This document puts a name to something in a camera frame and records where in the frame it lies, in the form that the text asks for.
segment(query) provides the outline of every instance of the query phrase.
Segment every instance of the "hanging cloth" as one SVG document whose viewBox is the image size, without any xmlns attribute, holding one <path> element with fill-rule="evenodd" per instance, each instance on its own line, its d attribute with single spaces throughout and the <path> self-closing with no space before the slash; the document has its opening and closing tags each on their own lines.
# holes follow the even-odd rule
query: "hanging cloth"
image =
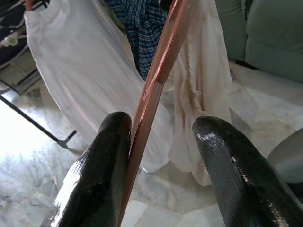
<svg viewBox="0 0 303 227">
<path fill-rule="evenodd" d="M 231 122 L 228 91 L 231 76 L 223 31 L 214 0 L 199 0 L 197 10 L 167 84 L 174 87 L 174 140 L 169 159 L 191 172 L 202 186 L 210 179 L 192 132 L 203 115 Z"/>
<path fill-rule="evenodd" d="M 126 36 L 99 0 L 51 0 L 25 19 L 28 45 L 50 94 L 89 144 L 108 114 L 135 116 L 144 82 L 129 59 Z M 146 171 L 167 164 L 172 137 L 169 113 L 160 104 L 141 162 Z"/>
<path fill-rule="evenodd" d="M 158 0 L 104 0 L 124 25 L 134 62 L 146 80 L 166 21 Z"/>
</svg>

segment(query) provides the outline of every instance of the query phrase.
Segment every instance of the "copper pipe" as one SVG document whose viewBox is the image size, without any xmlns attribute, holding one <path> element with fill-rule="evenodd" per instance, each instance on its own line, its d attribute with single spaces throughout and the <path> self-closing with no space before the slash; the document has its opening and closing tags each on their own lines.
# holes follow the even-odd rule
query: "copper pipe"
<svg viewBox="0 0 303 227">
<path fill-rule="evenodd" d="M 33 11 L 32 0 L 25 0 L 25 9 L 26 11 Z"/>
<path fill-rule="evenodd" d="M 118 226 L 128 204 L 164 84 L 176 61 L 197 0 L 174 0 L 137 107 Z"/>
</svg>

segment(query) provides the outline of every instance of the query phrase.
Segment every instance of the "green sofa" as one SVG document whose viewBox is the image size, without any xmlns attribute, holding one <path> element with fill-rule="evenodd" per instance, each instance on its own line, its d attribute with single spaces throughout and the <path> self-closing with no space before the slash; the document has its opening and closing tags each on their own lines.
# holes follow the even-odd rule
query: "green sofa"
<svg viewBox="0 0 303 227">
<path fill-rule="evenodd" d="M 215 0 L 228 56 L 303 82 L 303 0 Z"/>
</svg>

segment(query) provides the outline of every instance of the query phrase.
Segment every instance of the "white fabric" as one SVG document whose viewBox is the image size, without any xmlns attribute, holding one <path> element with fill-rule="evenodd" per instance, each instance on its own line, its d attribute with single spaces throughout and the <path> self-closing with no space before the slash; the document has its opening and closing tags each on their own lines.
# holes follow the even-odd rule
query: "white fabric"
<svg viewBox="0 0 303 227">
<path fill-rule="evenodd" d="M 107 114 L 125 111 L 134 117 L 143 82 L 126 37 L 98 0 L 52 0 L 44 12 L 27 12 L 25 18 L 29 47 L 50 93 L 88 143 Z M 165 86 L 166 95 L 174 96 L 175 136 L 160 104 L 143 156 L 145 170 L 154 172 L 170 159 L 201 185 L 210 184 L 191 126 L 204 114 L 230 121 L 230 81 L 214 0 L 199 0 Z"/>
<path fill-rule="evenodd" d="M 30 50 L 52 97 L 88 143 L 108 114 L 134 118 L 144 84 L 124 51 L 127 38 L 98 0 L 52 0 L 25 19 Z M 173 136 L 162 104 L 156 115 L 142 161 L 149 172 L 168 162 Z"/>
</svg>

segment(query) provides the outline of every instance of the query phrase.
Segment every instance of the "white plastic object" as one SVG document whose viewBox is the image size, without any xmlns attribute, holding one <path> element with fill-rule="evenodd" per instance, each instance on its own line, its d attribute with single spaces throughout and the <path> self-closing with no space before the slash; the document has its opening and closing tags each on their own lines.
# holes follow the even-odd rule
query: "white plastic object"
<svg viewBox="0 0 303 227">
<path fill-rule="evenodd" d="M 18 33 L 13 32 L 5 37 L 0 44 L 4 47 L 16 46 L 18 44 Z"/>
</svg>

